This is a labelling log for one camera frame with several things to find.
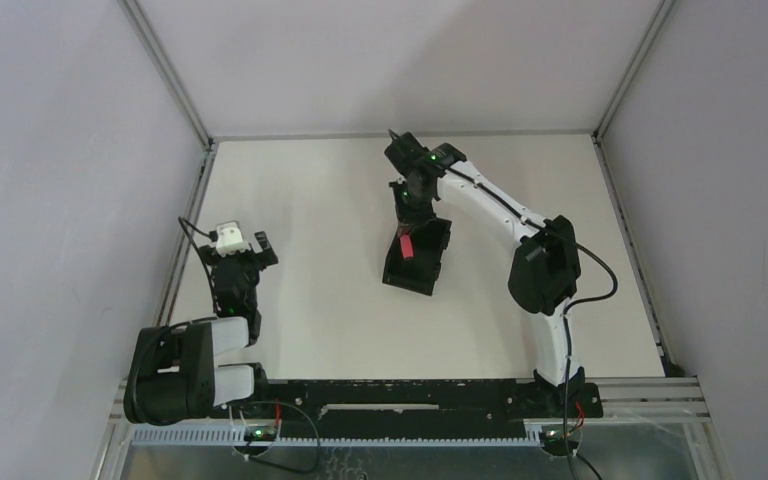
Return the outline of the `red handled screwdriver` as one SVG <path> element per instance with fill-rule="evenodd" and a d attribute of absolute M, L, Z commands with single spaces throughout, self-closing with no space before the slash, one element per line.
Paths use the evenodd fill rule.
<path fill-rule="evenodd" d="M 403 233 L 399 236 L 399 248 L 404 260 L 411 260 L 414 258 L 414 247 L 409 233 Z"/>

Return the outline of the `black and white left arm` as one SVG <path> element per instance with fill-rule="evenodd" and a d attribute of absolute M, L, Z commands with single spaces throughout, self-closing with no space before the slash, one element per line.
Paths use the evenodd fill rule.
<path fill-rule="evenodd" d="M 139 332 L 123 398 L 130 423 L 168 426 L 206 418 L 231 402 L 250 417 L 270 409 L 273 392 L 259 363 L 218 362 L 260 337 L 256 288 L 261 272 L 278 258 L 265 232 L 254 237 L 256 248 L 246 240 L 231 243 L 227 233 L 218 234 L 215 245 L 200 247 L 214 315 Z"/>

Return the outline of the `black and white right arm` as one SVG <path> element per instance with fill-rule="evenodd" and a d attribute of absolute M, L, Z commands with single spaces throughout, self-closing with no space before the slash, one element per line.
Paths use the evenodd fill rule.
<path fill-rule="evenodd" d="M 453 205 L 480 221 L 511 254 L 507 289 L 532 320 L 539 406 L 549 415 L 565 415 L 586 380 L 563 323 L 581 275 L 571 221 L 562 215 L 550 219 L 519 203 L 449 143 L 430 149 L 410 132 L 389 137 L 384 154 L 399 175 L 389 184 L 397 229 L 383 283 L 432 294 L 452 228 L 436 214 L 435 203 Z"/>

